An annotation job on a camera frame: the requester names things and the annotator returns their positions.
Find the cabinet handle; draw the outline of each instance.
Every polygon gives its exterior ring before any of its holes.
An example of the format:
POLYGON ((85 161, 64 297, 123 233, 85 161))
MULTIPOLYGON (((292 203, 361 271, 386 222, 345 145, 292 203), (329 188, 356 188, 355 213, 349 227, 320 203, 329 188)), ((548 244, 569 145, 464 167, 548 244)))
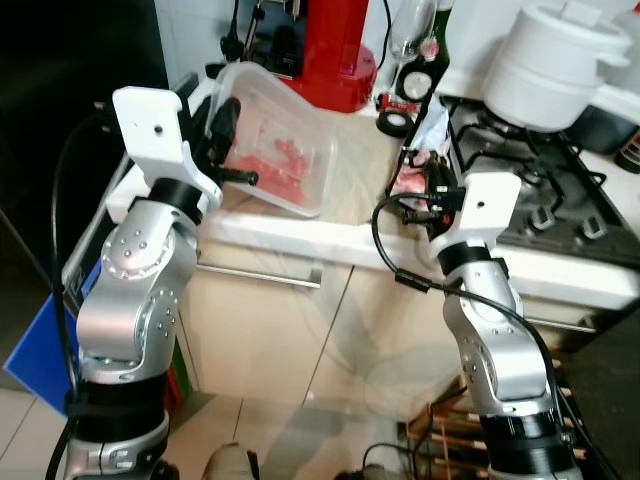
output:
POLYGON ((559 330, 571 330, 572 332, 581 333, 598 333, 598 330, 592 327, 585 327, 583 325, 573 325, 571 323, 554 322, 552 320, 543 320, 542 318, 525 317, 529 323, 534 325, 540 325, 542 327, 557 328, 559 330))
POLYGON ((236 277, 254 278, 256 280, 266 280, 268 282, 284 283, 285 285, 293 285, 305 288, 320 288, 322 282, 322 270, 312 268, 309 278, 292 278, 282 277, 280 275, 272 275, 270 273, 253 272, 251 270, 237 270, 235 268, 219 267, 217 265, 208 265, 198 262, 196 267, 198 270, 212 273, 223 273, 225 275, 235 275, 236 277))

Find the white tile wall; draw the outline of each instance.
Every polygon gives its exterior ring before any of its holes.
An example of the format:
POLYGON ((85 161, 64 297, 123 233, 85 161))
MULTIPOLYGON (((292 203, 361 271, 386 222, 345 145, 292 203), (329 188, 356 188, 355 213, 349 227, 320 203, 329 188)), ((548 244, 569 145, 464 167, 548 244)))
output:
MULTIPOLYGON (((499 41, 509 31, 518 9, 538 0, 457 0, 449 21, 447 42, 452 67, 481 75, 489 67, 499 41)), ((636 0, 580 0, 598 6, 606 17, 633 8, 636 0)), ((388 0, 391 15, 401 0, 388 0)), ((254 0, 240 0, 238 34, 244 39, 254 0)), ((226 34, 233 11, 233 0, 156 0, 160 36, 167 63, 169 82, 176 82, 189 71, 204 75, 204 64, 222 60, 220 38, 226 34)), ((382 0, 370 0, 362 35, 377 61, 382 53, 386 16, 382 0)), ((381 72, 387 76, 391 67, 381 72)))

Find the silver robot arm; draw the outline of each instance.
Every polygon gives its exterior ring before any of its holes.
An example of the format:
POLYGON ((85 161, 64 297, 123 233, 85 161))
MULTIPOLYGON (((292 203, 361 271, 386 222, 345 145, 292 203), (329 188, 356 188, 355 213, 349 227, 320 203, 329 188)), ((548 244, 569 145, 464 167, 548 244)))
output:
MULTIPOLYGON (((464 178, 463 188, 464 201, 453 224, 431 239, 429 255, 446 275, 441 288, 446 293, 444 320, 458 344, 480 415, 491 460, 489 477, 580 480, 571 437, 560 425, 562 416, 552 397, 556 387, 549 384, 550 357, 545 362, 541 347, 545 352, 546 347, 514 318, 522 317, 522 301, 509 284, 506 264, 490 255, 509 225, 520 179, 511 173, 473 173, 464 178), (460 290, 514 314, 456 294, 460 290)), ((448 189, 441 186, 438 192, 446 196, 448 189)), ((397 270, 396 279, 408 286, 423 291, 437 286, 397 270)))
POLYGON ((78 315, 82 382, 80 398, 67 405, 77 424, 64 479, 171 480, 177 469, 160 460, 169 433, 164 398, 178 302, 196 268, 197 226, 222 202, 224 181, 258 179, 222 168, 236 99, 216 112, 196 148, 185 134, 188 107, 174 92, 127 87, 113 104, 127 153, 151 192, 104 242, 100 275, 78 315))

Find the black wire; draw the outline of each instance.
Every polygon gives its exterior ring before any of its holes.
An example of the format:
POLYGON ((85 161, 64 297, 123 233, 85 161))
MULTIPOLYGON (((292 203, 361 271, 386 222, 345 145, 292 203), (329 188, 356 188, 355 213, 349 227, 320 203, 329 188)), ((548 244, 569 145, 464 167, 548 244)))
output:
POLYGON ((364 470, 365 467, 367 466, 367 457, 369 456, 369 452, 371 452, 371 450, 373 450, 374 448, 378 448, 378 447, 394 448, 397 451, 399 451, 400 453, 406 453, 408 455, 411 455, 411 453, 412 453, 412 450, 410 448, 406 448, 406 447, 403 447, 401 445, 396 445, 394 443, 388 443, 388 442, 374 443, 373 445, 370 445, 369 448, 367 448, 364 451, 364 455, 362 456, 362 470, 364 470))
POLYGON ((387 15, 387 33, 384 34, 384 43, 382 44, 382 58, 380 59, 380 63, 378 64, 378 71, 384 65, 384 61, 387 58, 387 43, 389 43, 389 34, 391 33, 391 12, 389 11, 389 2, 387 0, 382 0, 384 3, 384 12, 387 15))
POLYGON ((233 2, 233 17, 231 17, 231 21, 233 21, 234 24, 238 20, 238 5, 239 5, 239 3, 240 3, 240 0, 235 0, 233 2))
MULTIPOLYGON (((60 194, 64 190, 65 173, 69 166, 69 162, 73 157, 73 151, 77 145, 78 138, 97 124, 97 115, 87 117, 76 125, 69 137, 67 137, 58 159, 58 165, 56 167, 53 180, 53 192, 51 194, 51 276, 53 303, 55 307, 58 337, 62 347, 65 368, 71 384, 71 400, 77 400, 79 397, 80 374, 78 372, 78 365, 75 358, 73 344, 71 343, 71 336, 69 334, 64 309, 64 286, 62 285, 61 260, 62 247, 60 246, 60 231, 58 228, 60 218, 60 194)), ((73 417, 69 417, 67 419, 67 423, 58 438, 58 443, 56 443, 56 447, 53 450, 51 459, 49 460, 45 480, 55 479, 58 466, 60 465, 60 459, 62 458, 62 453, 64 452, 67 442, 73 433, 76 422, 77 419, 73 417)))
POLYGON ((56 473, 58 472, 58 466, 60 465, 60 459, 62 458, 64 449, 67 447, 67 443, 69 442, 69 438, 71 438, 71 434, 73 433, 77 422, 78 420, 73 417, 69 417, 67 419, 67 423, 65 423, 64 428, 62 429, 62 433, 58 438, 58 442, 53 449, 53 453, 51 454, 51 460, 49 460, 47 473, 44 477, 45 480, 55 480, 56 473))
MULTIPOLYGON (((443 403, 446 403, 449 400, 453 400, 454 398, 459 397, 460 395, 462 395, 466 391, 467 391, 467 387, 464 386, 461 389, 456 390, 455 392, 451 392, 449 395, 445 395, 444 397, 436 400, 435 402, 433 402, 429 406, 429 423, 427 424, 427 428, 425 429, 424 433, 420 436, 420 438, 416 442, 416 445, 413 447, 413 450, 411 451, 411 468, 413 469, 413 475, 414 475, 414 478, 416 478, 416 480, 419 478, 418 477, 418 462, 416 460, 416 457, 418 456, 418 452, 420 451, 420 447, 425 442, 425 440, 427 440, 427 438, 431 434, 431 430, 433 429, 433 410, 436 407, 442 405, 443 403)), ((427 468, 428 468, 428 471, 429 471, 429 480, 431 480, 431 451, 429 449, 429 442, 428 441, 427 441, 426 445, 427 445, 427 468)))
MULTIPOLYGON (((380 211, 387 205, 398 202, 402 199, 421 199, 426 200, 427 202, 433 201, 436 196, 429 195, 424 193, 399 193, 397 195, 392 195, 383 199, 373 210, 373 214, 371 215, 371 232, 373 234, 373 241, 376 245, 376 249, 382 257, 384 263, 391 269, 391 271, 395 274, 398 273, 398 267, 391 261, 389 256, 387 255, 384 247, 382 246, 382 241, 380 240, 380 233, 378 232, 378 216, 380 215, 380 211)), ((549 383, 550 395, 553 401, 554 414, 556 417, 556 422, 560 428, 563 427, 562 413, 560 412, 560 401, 558 399, 558 383, 556 381, 555 372, 553 369, 553 361, 551 360, 551 354, 549 353, 549 349, 547 345, 544 343, 544 340, 538 333, 538 331, 523 317, 518 315, 516 312, 511 310, 510 308, 505 307, 501 303, 498 303, 490 298, 484 297, 482 295, 478 295, 476 293, 468 292, 466 290, 462 290, 457 287, 450 287, 448 285, 441 285, 439 283, 432 282, 431 280, 415 275, 415 280, 417 283, 420 283, 422 286, 426 288, 433 288, 435 290, 440 290, 444 293, 448 293, 451 295, 457 295, 458 297, 466 298, 468 300, 474 300, 476 302, 483 303, 489 307, 494 308, 499 311, 503 315, 510 317, 515 320, 520 326, 522 326, 534 339, 536 345, 540 349, 540 354, 542 355, 542 360, 544 361, 547 382, 549 383)))
POLYGON ((584 442, 585 447, 587 448, 587 451, 590 452, 591 455, 593 455, 593 459, 600 466, 600 468, 602 469, 603 473, 606 475, 607 478, 619 480, 620 476, 617 474, 613 466, 609 463, 609 460, 607 459, 607 457, 605 457, 600 452, 598 447, 596 447, 593 444, 593 441, 591 440, 591 437, 589 436, 589 433, 587 432, 586 428, 578 421, 578 417, 576 413, 573 411, 573 409, 569 405, 569 401, 566 399, 566 397, 562 393, 562 390, 560 390, 560 387, 558 387, 558 395, 560 396, 560 400, 562 401, 562 406, 564 407, 565 412, 571 419, 571 423, 573 423, 573 428, 578 432, 578 435, 584 442))

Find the cabinet door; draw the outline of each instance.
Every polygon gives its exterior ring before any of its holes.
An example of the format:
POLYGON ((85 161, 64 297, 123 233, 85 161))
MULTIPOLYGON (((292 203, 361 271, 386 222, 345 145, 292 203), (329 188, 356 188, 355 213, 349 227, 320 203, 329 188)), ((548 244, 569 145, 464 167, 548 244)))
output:
POLYGON ((305 406, 410 418, 461 370, 440 292, 355 268, 305 406))
POLYGON ((283 277, 323 271, 321 287, 197 271, 181 305, 201 391, 300 405, 351 267, 220 243, 201 263, 283 277))

